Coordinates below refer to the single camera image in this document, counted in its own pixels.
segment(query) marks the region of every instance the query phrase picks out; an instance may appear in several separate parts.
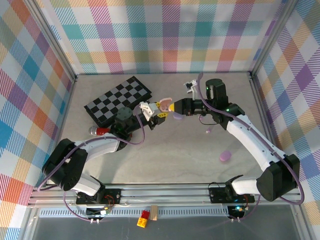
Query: checkered fabric backdrop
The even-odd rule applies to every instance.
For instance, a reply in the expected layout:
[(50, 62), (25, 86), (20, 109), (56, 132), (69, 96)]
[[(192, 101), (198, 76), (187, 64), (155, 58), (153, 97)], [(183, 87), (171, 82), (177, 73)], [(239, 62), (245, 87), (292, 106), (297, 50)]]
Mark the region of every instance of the checkered fabric backdrop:
[(1, 0), (0, 240), (17, 239), (71, 85), (23, 0)]
[(247, 71), (286, 2), (37, 1), (79, 74)]
[(276, 143), (301, 160), (304, 206), (320, 239), (320, 1), (300, 0), (258, 73)]

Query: checkerboard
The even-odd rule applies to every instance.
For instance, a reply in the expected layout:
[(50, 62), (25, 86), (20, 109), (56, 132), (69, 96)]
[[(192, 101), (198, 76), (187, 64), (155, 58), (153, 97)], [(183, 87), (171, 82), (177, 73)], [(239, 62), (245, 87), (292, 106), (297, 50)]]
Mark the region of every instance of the checkerboard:
[(133, 109), (140, 102), (145, 102), (150, 98), (151, 91), (133, 76), (93, 100), (84, 108), (100, 128), (106, 128), (112, 124), (115, 114), (120, 108)]

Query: purple object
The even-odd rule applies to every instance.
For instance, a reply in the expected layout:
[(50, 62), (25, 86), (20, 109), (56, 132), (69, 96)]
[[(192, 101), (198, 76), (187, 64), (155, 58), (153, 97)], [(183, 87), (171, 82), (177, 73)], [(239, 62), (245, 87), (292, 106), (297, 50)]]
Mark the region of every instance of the purple object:
[(220, 154), (220, 160), (222, 162), (226, 162), (231, 158), (232, 154), (230, 151), (224, 151), (223, 153)]
[(184, 118), (184, 116), (179, 114), (179, 113), (174, 112), (173, 113), (173, 118), (176, 119), (176, 120), (181, 120), (181, 119)]

